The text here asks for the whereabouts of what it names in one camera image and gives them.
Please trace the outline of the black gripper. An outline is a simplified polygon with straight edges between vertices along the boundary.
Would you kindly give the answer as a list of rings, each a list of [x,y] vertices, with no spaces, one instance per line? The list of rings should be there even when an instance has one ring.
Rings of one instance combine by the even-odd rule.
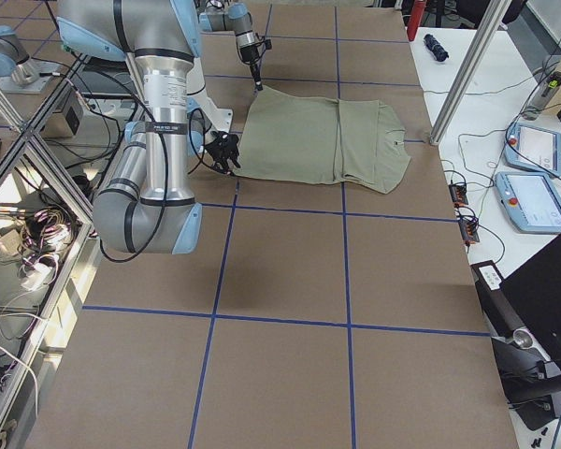
[[[212,136],[213,140],[205,145],[205,150],[213,161],[211,168],[221,174],[233,174],[229,161],[235,168],[240,168],[238,135],[213,131]]]
[[[260,60],[266,53],[272,49],[271,44],[251,44],[241,47],[238,50],[240,60],[244,65],[247,65],[251,71],[254,86],[257,92],[263,90],[263,82],[261,80]]]

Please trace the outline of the grey arm base joint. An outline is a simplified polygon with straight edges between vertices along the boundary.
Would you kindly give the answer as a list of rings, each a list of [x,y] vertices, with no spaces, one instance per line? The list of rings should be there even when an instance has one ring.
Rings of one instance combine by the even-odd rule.
[[[9,77],[17,86],[28,86],[40,78],[37,64],[12,27],[0,25],[0,78]]]

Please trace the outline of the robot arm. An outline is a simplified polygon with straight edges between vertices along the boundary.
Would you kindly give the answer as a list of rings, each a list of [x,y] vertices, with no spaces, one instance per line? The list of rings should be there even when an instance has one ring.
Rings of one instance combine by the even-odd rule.
[[[199,13],[199,24],[205,32],[232,32],[236,40],[239,61],[250,69],[257,92],[264,89],[261,60],[272,49],[271,39],[260,36],[253,29],[252,15],[245,3],[207,2]]]
[[[134,58],[141,77],[144,119],[93,202],[98,236],[119,252],[191,253],[202,219],[187,169],[187,76],[201,54],[194,2],[60,1],[57,22],[73,51]]]

